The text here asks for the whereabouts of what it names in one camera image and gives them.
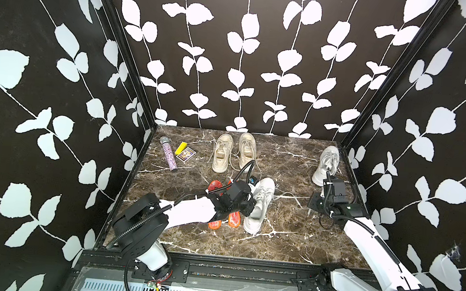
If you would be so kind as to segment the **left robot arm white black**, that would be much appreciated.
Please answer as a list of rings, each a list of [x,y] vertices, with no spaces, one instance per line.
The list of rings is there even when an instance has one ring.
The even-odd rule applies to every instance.
[[[114,238],[107,250],[119,252],[126,261],[143,263],[154,279],[168,276],[172,260],[158,241],[165,230],[193,223],[222,221],[239,212],[249,216],[256,205],[250,186],[251,160],[227,185],[191,193],[163,202],[154,193],[142,196],[112,225]]]

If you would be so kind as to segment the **beige lace sneaker one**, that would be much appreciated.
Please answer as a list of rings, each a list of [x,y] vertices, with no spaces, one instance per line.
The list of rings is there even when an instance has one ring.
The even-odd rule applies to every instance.
[[[251,133],[243,133],[239,139],[239,167],[243,168],[248,162],[256,159],[256,140]]]
[[[215,173],[225,173],[228,169],[231,152],[233,148],[233,138],[226,133],[215,141],[213,148],[212,170]]]

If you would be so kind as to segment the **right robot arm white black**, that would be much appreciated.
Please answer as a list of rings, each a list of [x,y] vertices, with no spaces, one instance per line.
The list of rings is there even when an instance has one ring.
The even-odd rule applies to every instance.
[[[437,291],[426,287],[396,257],[364,213],[347,198],[345,182],[326,174],[323,193],[314,193],[308,206],[341,227],[359,249],[379,286],[377,288],[340,264],[323,264],[317,275],[302,279],[315,291]]]

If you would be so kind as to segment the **red orange insole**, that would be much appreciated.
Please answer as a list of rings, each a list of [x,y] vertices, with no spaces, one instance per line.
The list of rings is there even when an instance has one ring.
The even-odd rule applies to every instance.
[[[208,190],[212,191],[212,190],[215,190],[215,189],[219,189],[222,186],[223,186],[223,184],[219,180],[214,180],[209,184]],[[212,230],[219,229],[221,227],[221,225],[222,225],[222,222],[219,221],[219,220],[208,223],[208,227],[210,229],[212,229]]]

